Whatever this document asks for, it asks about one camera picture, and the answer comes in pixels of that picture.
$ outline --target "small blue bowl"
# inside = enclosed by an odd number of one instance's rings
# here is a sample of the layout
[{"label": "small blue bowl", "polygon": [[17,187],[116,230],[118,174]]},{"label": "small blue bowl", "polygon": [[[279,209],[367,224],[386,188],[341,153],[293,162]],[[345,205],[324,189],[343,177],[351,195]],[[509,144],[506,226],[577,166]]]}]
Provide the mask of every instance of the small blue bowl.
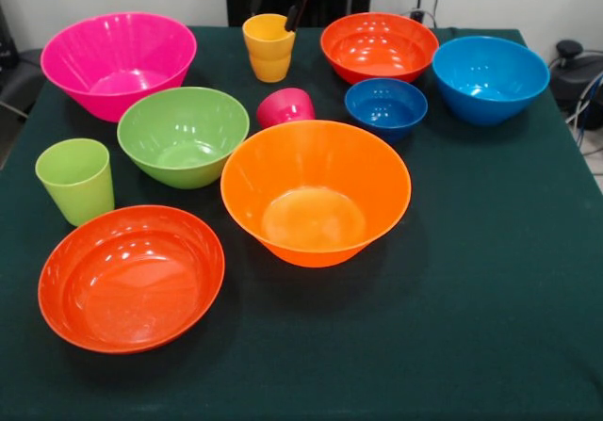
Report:
[{"label": "small blue bowl", "polygon": [[423,93],[398,79],[374,78],[352,85],[345,102],[360,127],[390,144],[408,135],[427,113]]},{"label": "small blue bowl", "polygon": [[546,89],[550,78],[546,63],[530,49],[492,37],[443,44],[432,68],[450,110],[480,126],[517,115]]}]

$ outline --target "magenta bowl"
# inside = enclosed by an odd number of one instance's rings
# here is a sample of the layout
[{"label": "magenta bowl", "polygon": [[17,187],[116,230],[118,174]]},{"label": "magenta bowl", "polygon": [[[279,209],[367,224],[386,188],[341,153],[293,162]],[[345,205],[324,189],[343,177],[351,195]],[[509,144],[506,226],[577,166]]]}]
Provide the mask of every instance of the magenta bowl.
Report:
[{"label": "magenta bowl", "polygon": [[296,120],[315,120],[310,95],[302,89],[279,89],[270,94],[255,112],[263,129]]},{"label": "magenta bowl", "polygon": [[41,54],[41,68],[89,113],[118,122],[136,101],[180,87],[196,52],[194,35],[174,19],[110,13],[56,34]]}]

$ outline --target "lime green cup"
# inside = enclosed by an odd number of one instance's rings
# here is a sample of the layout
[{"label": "lime green cup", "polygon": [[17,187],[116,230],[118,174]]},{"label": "lime green cup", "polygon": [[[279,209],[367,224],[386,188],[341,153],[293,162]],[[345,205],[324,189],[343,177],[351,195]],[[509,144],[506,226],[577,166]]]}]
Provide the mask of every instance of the lime green cup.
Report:
[{"label": "lime green cup", "polygon": [[115,208],[109,151],[96,140],[72,138],[38,157],[36,175],[73,226]]},{"label": "lime green cup", "polygon": [[145,173],[175,188],[207,186],[249,132],[249,115],[216,89],[166,89],[132,105],[120,119],[117,139]]}]

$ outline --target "plastic bowl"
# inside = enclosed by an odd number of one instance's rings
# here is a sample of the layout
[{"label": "plastic bowl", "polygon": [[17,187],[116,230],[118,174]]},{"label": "plastic bowl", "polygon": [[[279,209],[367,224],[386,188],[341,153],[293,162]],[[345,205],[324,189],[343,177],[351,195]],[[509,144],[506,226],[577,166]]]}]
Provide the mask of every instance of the plastic bowl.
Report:
[{"label": "plastic bowl", "polygon": [[214,232],[166,206],[118,209],[65,237],[41,272],[50,328],[88,350],[132,353],[163,345],[209,309],[224,277]]},{"label": "plastic bowl", "polygon": [[55,35],[41,54],[41,68],[89,113],[117,122],[139,99],[180,87],[196,52],[194,35],[174,19],[111,13]]},{"label": "plastic bowl", "polygon": [[341,122],[285,122],[228,159],[226,209],[272,253],[302,267],[342,263],[401,219],[411,179],[399,155]]},{"label": "plastic bowl", "polygon": [[346,108],[360,127],[388,143],[407,136],[427,113],[420,89],[398,79],[368,79],[352,85]]},{"label": "plastic bowl", "polygon": [[303,89],[279,89],[260,103],[255,113],[262,129],[287,121],[313,120],[316,116],[310,95]]},{"label": "plastic bowl", "polygon": [[175,188],[216,181],[247,136],[249,116],[232,96],[199,87],[167,89],[132,105],[117,127],[123,151],[145,173]]},{"label": "plastic bowl", "polygon": [[412,82],[432,63],[438,41],[429,28],[407,17],[358,13],[327,26],[320,46],[335,72],[351,84],[370,77]]},{"label": "plastic bowl", "polygon": [[432,67],[450,110],[477,125],[518,114],[549,80],[548,67],[530,49],[492,37],[451,40],[435,53]]}]

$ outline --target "table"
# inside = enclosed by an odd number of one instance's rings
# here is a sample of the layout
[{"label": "table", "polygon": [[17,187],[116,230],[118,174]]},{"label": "table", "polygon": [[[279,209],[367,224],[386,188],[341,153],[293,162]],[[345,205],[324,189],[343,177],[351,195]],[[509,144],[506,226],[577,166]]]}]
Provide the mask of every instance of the table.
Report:
[{"label": "table", "polygon": [[[275,89],[308,90],[345,121],[348,85],[299,31],[287,79],[256,81],[239,29],[194,27],[186,85],[222,89],[250,112]],[[440,41],[512,30],[441,29]],[[510,419],[603,416],[603,198],[547,91],[483,129],[445,109],[396,148],[411,206],[386,237],[339,267],[279,261],[227,215],[218,184],[162,186],[121,152],[114,124],[46,84],[0,174],[0,417],[30,419]],[[75,348],[43,322],[37,283],[72,228],[34,174],[64,138],[102,140],[118,206],[168,204],[219,235],[226,277],[187,334],[153,351]]]}]

